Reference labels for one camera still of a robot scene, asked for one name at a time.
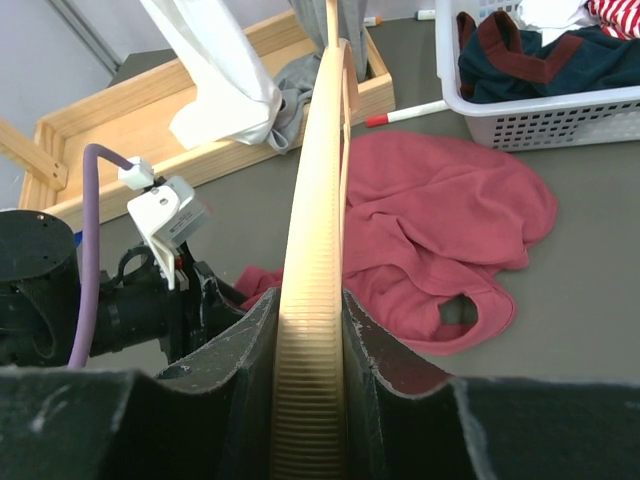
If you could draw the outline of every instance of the plastic basket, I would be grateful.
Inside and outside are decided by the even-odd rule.
[[[456,16],[479,24],[519,0],[436,0],[436,55],[442,95],[464,115],[476,143],[500,150],[536,150],[640,139],[640,86],[555,97],[475,104],[460,96]]]

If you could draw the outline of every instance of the red striped cloth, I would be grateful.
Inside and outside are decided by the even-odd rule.
[[[589,0],[587,8],[600,18],[607,35],[626,40],[640,38],[640,0]]]

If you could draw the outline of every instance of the pink shirt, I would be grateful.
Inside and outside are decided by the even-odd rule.
[[[419,352],[446,355],[497,335],[516,307],[494,275],[528,265],[557,202],[508,153],[448,137],[385,131],[352,141],[344,286]],[[236,288],[253,305],[282,271],[249,267]],[[439,305],[463,294],[473,324],[445,325]]]

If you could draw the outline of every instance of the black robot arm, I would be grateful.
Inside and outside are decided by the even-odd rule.
[[[53,216],[24,210],[0,212],[0,231],[0,364],[64,365],[80,299],[73,233]],[[243,317],[240,292],[196,262],[186,243],[177,253],[174,290],[142,244],[123,255],[115,276],[101,272],[91,356],[157,338],[175,362]]]

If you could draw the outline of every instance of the gray table surface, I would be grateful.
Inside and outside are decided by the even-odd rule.
[[[393,76],[398,108],[438,100],[433,22],[400,20],[371,29]],[[167,61],[132,55],[116,81]],[[453,112],[382,127],[470,138]],[[366,129],[354,128],[354,135]],[[518,153],[560,202],[553,233],[531,253],[531,266],[504,273],[519,314],[498,337],[463,353],[427,356],[454,374],[640,379],[640,159],[638,143]],[[284,260],[298,150],[197,189],[215,210],[190,241],[196,258],[235,281],[248,265]],[[102,227],[102,265],[114,271],[140,239],[128,217]],[[165,365],[157,342],[92,359],[90,366]]]

